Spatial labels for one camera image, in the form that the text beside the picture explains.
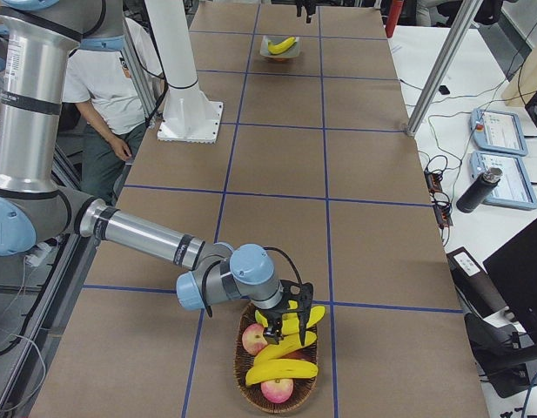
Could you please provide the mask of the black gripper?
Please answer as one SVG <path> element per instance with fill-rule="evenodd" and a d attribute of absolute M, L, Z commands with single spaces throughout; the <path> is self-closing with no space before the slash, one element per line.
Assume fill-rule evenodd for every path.
<path fill-rule="evenodd" d="M 317 1 L 316 0 L 295 0 L 295 7 L 297 17 L 302 16 L 302 11 L 306 12 L 306 23 L 310 24 L 312 21 L 312 16 L 316 13 Z"/>
<path fill-rule="evenodd" d="M 279 344 L 282 339 L 282 324 L 285 308 L 282 301 L 283 290 L 280 301 L 275 307 L 263 309 L 262 314 L 267 318 L 268 326 L 265 327 L 263 336 L 268 344 Z M 297 316 L 299 320 L 299 341 L 301 346 L 305 345 L 306 330 L 308 321 L 310 320 L 311 308 L 299 304 Z"/>

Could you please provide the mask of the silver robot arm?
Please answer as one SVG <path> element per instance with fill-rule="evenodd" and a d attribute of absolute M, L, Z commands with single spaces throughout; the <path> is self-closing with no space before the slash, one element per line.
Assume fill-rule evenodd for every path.
<path fill-rule="evenodd" d="M 113 189 L 138 152 L 142 113 L 123 48 L 131 40 L 154 74 L 167 71 L 167 138 L 212 141 L 222 104 L 198 88 L 184 10 L 149 3 L 153 26 L 176 38 L 156 46 L 119 1 L 4 1 L 8 33 L 0 94 L 0 256 L 63 233 L 95 237 L 184 269 L 176 291 L 187 309 L 248 298 L 265 340 L 281 340 L 296 314 L 305 336 L 313 288 L 280 279 L 269 249 L 209 244 L 119 211 Z"/>

